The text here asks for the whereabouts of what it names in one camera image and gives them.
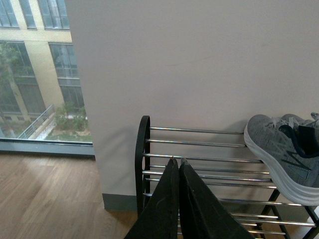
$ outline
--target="metal shoe rack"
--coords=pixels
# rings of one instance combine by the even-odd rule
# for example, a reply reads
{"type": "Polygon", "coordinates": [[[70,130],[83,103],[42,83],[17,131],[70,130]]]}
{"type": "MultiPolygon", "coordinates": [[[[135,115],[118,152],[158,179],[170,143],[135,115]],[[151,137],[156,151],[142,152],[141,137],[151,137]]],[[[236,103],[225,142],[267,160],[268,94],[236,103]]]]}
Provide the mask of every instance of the metal shoe rack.
{"type": "MultiPolygon", "coordinates": [[[[200,141],[185,141],[185,140],[172,140],[170,139],[155,139],[151,138],[151,131],[161,132],[188,132],[194,134],[222,134],[222,135],[237,135],[243,137],[242,132],[226,132],[215,130],[197,130],[197,129],[184,129],[184,128],[168,128],[168,127],[151,127],[149,116],[143,116],[141,119],[135,154],[135,176],[136,176],[136,195],[137,195],[137,208],[138,215],[141,214],[143,208],[148,203],[152,196],[152,191],[156,187],[156,183],[160,180],[165,164],[172,156],[175,159],[185,157],[191,165],[194,163],[204,163],[204,168],[193,167],[199,176],[209,187],[222,187],[223,190],[228,188],[240,188],[251,190],[267,190],[270,197],[265,200],[246,200],[238,198],[219,198],[219,201],[227,205],[236,205],[236,208],[247,208],[256,206],[260,211],[258,213],[241,213],[231,212],[233,217],[240,222],[252,235],[257,239],[274,239],[285,238],[290,239],[289,230],[293,231],[303,228],[306,233],[303,239],[314,239],[319,233],[319,217],[315,213],[313,207],[303,206],[300,204],[290,202],[277,201],[280,192],[273,184],[269,172],[245,170],[246,165],[263,164],[259,159],[238,159],[238,158],[221,158],[221,157],[202,157],[202,156],[187,156],[187,155],[168,155],[167,153],[151,152],[151,145],[185,145],[186,146],[203,146],[203,147],[219,147],[219,148],[245,148],[245,144],[236,143],[215,143],[215,142],[200,142],[200,141]],[[238,165],[237,169],[228,168],[227,165],[233,163],[238,165]],[[283,215],[280,214],[280,209],[285,208],[287,211],[295,212],[302,210],[307,213],[307,216],[312,222],[298,221],[298,220],[283,220],[283,215]]],[[[179,229],[178,238],[182,238],[179,229]]]]}

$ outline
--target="chrome bar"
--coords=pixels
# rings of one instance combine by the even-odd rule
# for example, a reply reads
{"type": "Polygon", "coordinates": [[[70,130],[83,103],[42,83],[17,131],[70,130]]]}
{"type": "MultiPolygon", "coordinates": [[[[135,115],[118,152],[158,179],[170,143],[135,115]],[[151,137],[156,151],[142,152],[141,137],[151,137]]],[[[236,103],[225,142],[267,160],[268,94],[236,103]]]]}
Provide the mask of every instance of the chrome bar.
{"type": "MultiPolygon", "coordinates": [[[[158,178],[146,178],[146,181],[158,182],[160,179],[158,178]]],[[[215,182],[205,182],[206,185],[211,186],[227,186],[227,187],[247,187],[247,188],[263,188],[263,189],[277,189],[276,186],[266,186],[266,185],[258,185],[258,184],[240,184],[240,183],[215,183],[215,182]]]]}
{"type": "Polygon", "coordinates": [[[218,199],[220,202],[225,203],[247,203],[247,204],[259,204],[259,205],[282,205],[282,206],[295,206],[295,207],[303,207],[301,204],[296,203],[281,203],[281,202],[271,202],[271,201],[254,201],[254,200],[244,200],[244,199],[218,199]]]}
{"type": "Polygon", "coordinates": [[[180,131],[180,132],[195,132],[195,133],[244,134],[244,132],[230,132],[230,131],[191,129],[191,128],[168,128],[168,127],[150,127],[150,130],[180,131]]]}
{"type": "MultiPolygon", "coordinates": [[[[143,175],[163,175],[163,172],[156,171],[143,171],[143,175]]],[[[236,176],[221,176],[221,175],[203,175],[199,174],[200,178],[204,179],[215,179],[215,180],[230,180],[230,181],[247,181],[247,182],[262,182],[262,183],[271,183],[270,178],[245,178],[245,177],[236,177],[236,176]]]]}
{"type": "MultiPolygon", "coordinates": [[[[150,168],[166,168],[162,165],[150,165],[150,168]]],[[[260,171],[248,171],[248,170],[234,170],[234,169],[210,169],[210,168],[196,168],[193,167],[195,171],[206,171],[206,172],[222,172],[222,173],[247,173],[247,174],[265,174],[269,175],[269,172],[260,171]]]]}
{"type": "Polygon", "coordinates": [[[184,145],[196,145],[196,146],[234,147],[234,148],[245,148],[245,147],[247,147],[245,144],[189,142],[189,141],[174,141],[174,140],[159,140],[159,139],[146,139],[145,142],[146,143],[184,144],[184,145]]]}
{"type": "Polygon", "coordinates": [[[151,182],[159,182],[160,180],[157,178],[146,178],[146,181],[151,181],[151,182]]]}
{"type": "Polygon", "coordinates": [[[269,232],[269,231],[260,231],[260,230],[248,230],[248,231],[253,234],[286,235],[286,233],[282,233],[282,232],[269,232]]]}
{"type": "Polygon", "coordinates": [[[253,224],[253,223],[240,223],[243,226],[250,226],[250,227],[256,227],[257,224],[253,224]]]}
{"type": "Polygon", "coordinates": [[[162,165],[150,165],[150,168],[166,168],[166,166],[162,166],[162,165]]]}
{"type": "Polygon", "coordinates": [[[270,220],[254,220],[254,219],[236,219],[239,222],[253,222],[253,223],[272,223],[278,225],[294,225],[315,228],[315,223],[300,223],[300,222],[284,222],[284,221],[270,221],[270,220]]]}
{"type": "Polygon", "coordinates": [[[245,218],[270,218],[270,219],[278,219],[277,216],[269,216],[269,215],[255,215],[255,214],[244,214],[244,213],[231,213],[234,217],[245,217],[245,218]]]}
{"type": "Polygon", "coordinates": [[[187,160],[200,160],[200,161],[214,161],[214,162],[236,162],[236,163],[263,163],[259,159],[239,159],[239,158],[206,158],[206,157],[193,157],[193,156],[177,156],[177,155],[164,155],[164,154],[152,154],[144,153],[144,157],[154,158],[171,158],[175,159],[186,158],[187,160]]]}
{"type": "Polygon", "coordinates": [[[199,176],[204,179],[272,183],[271,178],[245,178],[245,177],[220,176],[220,175],[199,175],[199,176]]]}

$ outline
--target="gray sneaker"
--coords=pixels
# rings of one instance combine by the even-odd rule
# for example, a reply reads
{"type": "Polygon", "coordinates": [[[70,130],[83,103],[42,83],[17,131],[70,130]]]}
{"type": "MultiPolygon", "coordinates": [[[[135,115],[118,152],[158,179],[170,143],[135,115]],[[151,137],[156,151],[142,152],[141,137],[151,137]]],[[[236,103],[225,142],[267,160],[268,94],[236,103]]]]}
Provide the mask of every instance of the gray sneaker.
{"type": "Polygon", "coordinates": [[[286,114],[284,116],[281,117],[281,119],[287,121],[287,122],[294,122],[294,125],[302,125],[302,126],[308,126],[308,127],[313,127],[313,128],[317,128],[319,129],[319,114],[312,112],[311,113],[311,117],[315,120],[310,120],[310,119],[303,119],[300,118],[297,115],[293,115],[293,114],[286,114]]]}
{"type": "Polygon", "coordinates": [[[246,125],[244,138],[248,148],[269,168],[273,182],[287,199],[307,206],[319,205],[319,152],[305,150],[298,142],[299,138],[314,139],[314,128],[256,115],[246,125]]]}

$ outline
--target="tree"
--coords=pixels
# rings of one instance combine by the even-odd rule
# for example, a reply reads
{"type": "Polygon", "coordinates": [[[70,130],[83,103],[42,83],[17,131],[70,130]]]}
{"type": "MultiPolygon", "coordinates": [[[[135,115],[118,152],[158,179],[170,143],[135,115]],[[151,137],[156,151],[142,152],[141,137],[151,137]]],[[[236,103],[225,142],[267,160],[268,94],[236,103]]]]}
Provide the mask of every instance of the tree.
{"type": "MultiPolygon", "coordinates": [[[[12,69],[18,64],[18,52],[6,42],[0,43],[0,100],[7,101],[12,98],[11,84],[14,82],[12,69]]],[[[13,129],[4,116],[3,108],[0,107],[0,117],[8,128],[12,137],[16,138],[13,129]]]]}

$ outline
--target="wooden floor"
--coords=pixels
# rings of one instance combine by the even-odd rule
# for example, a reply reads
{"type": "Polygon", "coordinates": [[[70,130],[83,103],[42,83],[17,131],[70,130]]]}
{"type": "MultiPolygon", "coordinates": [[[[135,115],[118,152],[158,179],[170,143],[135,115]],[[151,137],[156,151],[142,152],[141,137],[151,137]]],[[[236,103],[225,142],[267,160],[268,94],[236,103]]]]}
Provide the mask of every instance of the wooden floor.
{"type": "Polygon", "coordinates": [[[122,239],[135,212],[105,211],[94,160],[0,155],[1,239],[122,239]]]}

